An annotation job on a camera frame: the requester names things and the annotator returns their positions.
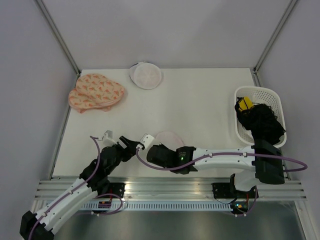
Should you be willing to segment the pink-trimmed mesh laundry bag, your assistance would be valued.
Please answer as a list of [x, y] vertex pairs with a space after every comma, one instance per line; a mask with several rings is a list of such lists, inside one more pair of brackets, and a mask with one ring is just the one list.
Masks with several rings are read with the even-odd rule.
[[156, 137], [155, 137], [158, 141], [160, 141], [161, 143], [175, 143], [175, 144], [179, 144], [179, 145], [184, 145], [183, 140], [181, 139], [181, 137], [179, 135], [177, 135], [176, 133], [172, 132], [172, 131], [162, 131], [159, 132]]

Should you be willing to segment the yellow bra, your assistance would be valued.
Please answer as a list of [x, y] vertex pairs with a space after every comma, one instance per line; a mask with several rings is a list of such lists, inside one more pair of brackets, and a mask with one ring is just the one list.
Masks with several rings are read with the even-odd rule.
[[237, 98], [237, 102], [235, 104], [235, 110], [237, 112], [247, 111], [252, 109], [253, 107], [254, 107], [254, 104], [248, 96]]

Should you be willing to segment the black lace bra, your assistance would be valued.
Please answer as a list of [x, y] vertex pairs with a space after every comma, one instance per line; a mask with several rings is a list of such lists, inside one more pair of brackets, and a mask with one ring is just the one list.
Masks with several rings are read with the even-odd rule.
[[286, 130], [277, 120], [273, 110], [266, 104], [254, 105], [250, 110], [236, 111], [237, 120], [255, 140], [265, 140], [272, 145], [280, 142]]

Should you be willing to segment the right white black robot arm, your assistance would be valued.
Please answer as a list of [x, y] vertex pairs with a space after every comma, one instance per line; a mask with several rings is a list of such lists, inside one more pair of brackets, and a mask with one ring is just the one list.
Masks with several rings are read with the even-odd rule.
[[241, 197], [257, 184], [285, 183], [280, 150], [265, 140], [256, 140], [253, 146], [238, 149], [208, 150], [183, 146], [175, 151], [163, 144], [153, 145], [146, 154], [148, 163], [169, 172], [187, 175], [212, 169], [238, 169], [230, 176], [228, 192]]

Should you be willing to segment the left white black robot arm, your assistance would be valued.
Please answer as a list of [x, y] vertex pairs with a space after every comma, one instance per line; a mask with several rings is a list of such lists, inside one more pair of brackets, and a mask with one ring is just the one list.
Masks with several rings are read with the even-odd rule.
[[100, 149], [98, 139], [90, 137], [98, 151], [94, 159], [79, 175], [71, 186], [49, 205], [33, 213], [27, 211], [21, 218], [19, 233], [24, 240], [53, 240], [60, 228], [87, 202], [96, 198], [116, 198], [120, 201], [118, 208], [111, 212], [99, 211], [99, 215], [118, 213], [124, 201], [118, 194], [110, 192], [108, 175], [122, 162], [127, 162], [136, 155], [138, 141], [124, 136], [112, 146]]

